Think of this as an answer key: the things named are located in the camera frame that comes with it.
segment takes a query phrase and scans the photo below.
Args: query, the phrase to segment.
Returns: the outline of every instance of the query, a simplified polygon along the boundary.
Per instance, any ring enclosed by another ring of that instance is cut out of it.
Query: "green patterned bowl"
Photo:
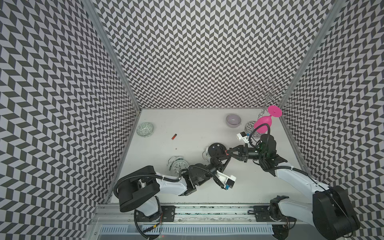
[[[136,132],[141,137],[149,137],[153,134],[153,124],[150,122],[144,122],[137,127]]]

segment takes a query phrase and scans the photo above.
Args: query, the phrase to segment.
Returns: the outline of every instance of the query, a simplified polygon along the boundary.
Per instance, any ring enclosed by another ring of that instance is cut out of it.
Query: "vent grille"
[[[139,225],[142,229],[147,229],[152,225]],[[157,227],[146,234],[162,234],[167,235],[272,235],[272,225],[268,224],[164,224],[162,227]],[[139,234],[133,224],[103,224],[100,230],[101,235],[124,235],[124,234]]]

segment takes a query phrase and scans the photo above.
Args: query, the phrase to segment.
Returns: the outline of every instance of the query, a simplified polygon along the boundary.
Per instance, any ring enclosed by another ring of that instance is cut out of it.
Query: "clock face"
[[[184,160],[177,160],[172,164],[172,175],[179,176],[181,169],[188,168],[189,164]]]

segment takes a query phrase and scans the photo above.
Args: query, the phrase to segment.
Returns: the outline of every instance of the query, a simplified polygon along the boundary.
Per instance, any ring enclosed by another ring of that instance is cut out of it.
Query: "white table surface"
[[[150,137],[140,137],[134,133],[120,177],[142,167],[152,165],[156,172],[170,175],[167,161],[172,156],[183,156],[189,164],[208,162],[202,153],[206,146],[220,142],[236,147],[243,142],[236,134],[244,131],[248,121],[256,120],[260,109],[144,109],[139,124],[151,122],[154,133]],[[242,119],[237,128],[229,128],[225,117],[235,113]],[[277,142],[277,154],[288,160],[296,168],[300,165],[291,148],[288,138],[278,118],[272,117],[271,135]],[[303,194],[291,185],[264,172],[252,161],[240,162],[234,158],[225,169],[225,174],[237,179],[232,189],[223,190],[213,180],[209,180],[189,196],[157,194],[161,203],[269,203],[277,195],[286,195],[293,200],[310,203]],[[111,203],[118,203],[112,196]]]

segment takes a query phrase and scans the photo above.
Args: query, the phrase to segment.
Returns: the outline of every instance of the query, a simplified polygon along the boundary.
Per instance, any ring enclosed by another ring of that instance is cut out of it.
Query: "ceramic bowl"
[[[236,114],[229,114],[226,118],[226,123],[228,127],[238,127],[241,124],[241,118],[239,115]]]
[[[149,137],[153,134],[154,129],[155,128],[152,123],[144,122],[137,127],[136,132],[141,137]]]

